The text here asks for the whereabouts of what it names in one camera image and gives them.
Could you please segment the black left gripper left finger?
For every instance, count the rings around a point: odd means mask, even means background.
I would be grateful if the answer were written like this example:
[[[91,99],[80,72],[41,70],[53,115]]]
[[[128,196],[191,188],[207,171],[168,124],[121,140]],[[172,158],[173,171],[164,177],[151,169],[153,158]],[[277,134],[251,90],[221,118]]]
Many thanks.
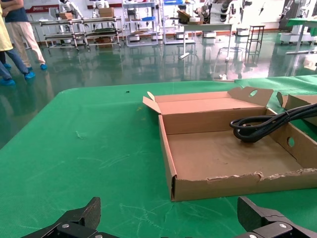
[[[45,228],[26,235],[26,238],[107,238],[109,234],[97,231],[101,219],[101,199],[93,197],[82,207],[66,211]]]

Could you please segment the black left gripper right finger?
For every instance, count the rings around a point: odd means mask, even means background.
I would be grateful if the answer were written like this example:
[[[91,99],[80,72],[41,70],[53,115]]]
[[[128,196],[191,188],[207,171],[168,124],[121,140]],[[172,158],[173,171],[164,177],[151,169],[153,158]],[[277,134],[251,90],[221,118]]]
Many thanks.
[[[257,206],[245,196],[237,199],[240,238],[315,238],[316,232],[296,225],[277,210]]]

